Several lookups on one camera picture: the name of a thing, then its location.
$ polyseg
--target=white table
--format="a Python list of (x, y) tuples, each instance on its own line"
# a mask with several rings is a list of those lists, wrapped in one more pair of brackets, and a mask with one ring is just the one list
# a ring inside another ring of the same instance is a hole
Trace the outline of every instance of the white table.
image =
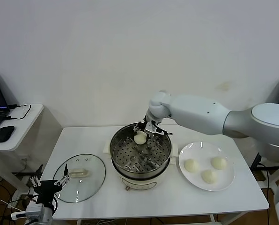
[[(9, 116), (13, 118), (21, 118), (27, 112), (28, 108), (28, 106), (15, 108), (10, 112)], [(11, 137), (6, 142), (0, 143), (0, 152), (14, 151), (19, 146), (31, 126), (40, 115), (43, 108), (44, 107), (42, 104), (31, 104), (31, 109), (24, 119), (5, 120), (0, 124), (0, 128), (6, 126), (15, 127)], [(0, 176), (17, 189), (13, 195), (13, 200), (17, 200), (22, 194), (28, 193), (29, 188), (11, 173), (11, 171), (8, 169), (8, 166), (5, 165), (1, 159)]]
[(100, 157), (106, 166), (106, 178), (101, 189), (91, 198), (77, 203), (59, 200), (54, 219), (174, 217), (230, 213), (221, 223), (227, 225), (244, 213), (265, 210), (269, 204), (254, 179), (245, 160), (231, 138), (223, 135), (208, 136), (178, 125), (163, 125), (172, 132), (173, 143), (179, 151), (196, 141), (213, 143), (233, 160), (235, 180), (226, 190), (209, 192), (190, 184), (170, 165), (165, 181), (151, 190), (126, 191), (110, 161), (103, 153), (104, 146), (121, 127), (67, 127), (64, 128), (50, 156), (42, 180), (53, 178), (57, 168), (78, 154), (91, 153)]

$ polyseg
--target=steamed bun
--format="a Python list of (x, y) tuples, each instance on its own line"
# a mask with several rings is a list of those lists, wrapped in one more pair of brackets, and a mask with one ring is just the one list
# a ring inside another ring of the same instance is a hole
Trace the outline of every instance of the steamed bun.
[(218, 174), (212, 170), (204, 170), (201, 177), (208, 184), (215, 184), (218, 181)]
[(211, 165), (217, 170), (224, 170), (227, 167), (227, 161), (223, 157), (214, 157), (210, 160)]
[(191, 173), (197, 172), (200, 168), (199, 163), (192, 158), (190, 158), (184, 162), (184, 167), (188, 172), (191, 172)]
[(137, 134), (133, 137), (135, 143), (141, 145), (146, 143), (147, 141), (147, 134), (143, 131), (137, 131)]

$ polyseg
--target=computer mouse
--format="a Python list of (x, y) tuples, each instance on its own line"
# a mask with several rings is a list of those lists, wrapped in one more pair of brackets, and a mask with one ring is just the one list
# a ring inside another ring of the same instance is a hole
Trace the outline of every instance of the computer mouse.
[(0, 143), (6, 142), (10, 136), (12, 135), (13, 131), (15, 130), (14, 126), (7, 126), (0, 128)]

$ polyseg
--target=floor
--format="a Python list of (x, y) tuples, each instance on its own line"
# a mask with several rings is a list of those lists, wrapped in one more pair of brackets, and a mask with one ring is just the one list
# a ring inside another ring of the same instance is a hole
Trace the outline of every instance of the floor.
[[(263, 179), (261, 173), (256, 173), (254, 174), (257, 180)], [(15, 192), (15, 188), (11, 186), (9, 183), (6, 181), (1, 181), (1, 185), (6, 187), (10, 194)], [(7, 193), (6, 190), (4, 190), (2, 187), (0, 187), (0, 199), (4, 201), (9, 200), (9, 194)], [(270, 225), (278, 225), (278, 219), (274, 207), (274, 196), (272, 191), (269, 189), (269, 203), (270, 203), (270, 208), (269, 208), (269, 215), (270, 215)], [(19, 201), (17, 208), (23, 209), (22, 206), (22, 201)], [(0, 216), (2, 216), (3, 211), (5, 209), (4, 205), (0, 205)], [(6, 209), (5, 215), (10, 214), (10, 209)], [(223, 217), (224, 215), (218, 215), (218, 220)], [(97, 223), (98, 220), (83, 220), (82, 224), (83, 225), (94, 225)], [(126, 219), (117, 219), (113, 221), (114, 223), (109, 223), (109, 224), (116, 224), (116, 225), (125, 225), (127, 222), (127, 225), (160, 225), (162, 222), (164, 224), (185, 224), (185, 223), (200, 223), (200, 222), (210, 222), (210, 218), (208, 216), (191, 216), (191, 217), (161, 217), (159, 219), (153, 218), (152, 220), (150, 218), (131, 218), (126, 221)], [(71, 225), (76, 225), (76, 221), (68, 221), (69, 224)], [(4, 220), (3, 224), (1, 224), (1, 219), (0, 219), (0, 225), (6, 225), (9, 224), (9, 221)], [(254, 224), (262, 224), (265, 225), (267, 224), (267, 212), (266, 210), (264, 211), (257, 211), (257, 212), (249, 212), (246, 215), (240, 217), (238, 220), (234, 221), (231, 225), (254, 225)], [(24, 219), (17, 220), (16, 225), (24, 225)]]

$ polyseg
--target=robotic arm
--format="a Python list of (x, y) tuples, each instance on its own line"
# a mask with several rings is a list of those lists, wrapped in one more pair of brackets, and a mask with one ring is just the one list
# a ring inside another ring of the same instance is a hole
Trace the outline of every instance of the robotic arm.
[(27, 218), (25, 225), (51, 225), (52, 216), (55, 213), (57, 207), (55, 208), (52, 204), (54, 194), (61, 191), (62, 188), (70, 180), (67, 165), (65, 166), (63, 177), (57, 180), (42, 180), (39, 181), (38, 174), (41, 172), (43, 165), (36, 171), (36, 175), (31, 177), (31, 183), (33, 185), (35, 193), (34, 197), (37, 197), (36, 203), (30, 201), (25, 211), (13, 212), (11, 214), (12, 220), (17, 220), (21, 218)]
[[(279, 104), (265, 103), (244, 111), (231, 111), (211, 99), (190, 95), (173, 97), (159, 91), (149, 102), (145, 132), (164, 134), (158, 127), (164, 118), (207, 135), (252, 137), (262, 156), (279, 162)], [(279, 218), (279, 189), (275, 204)]]

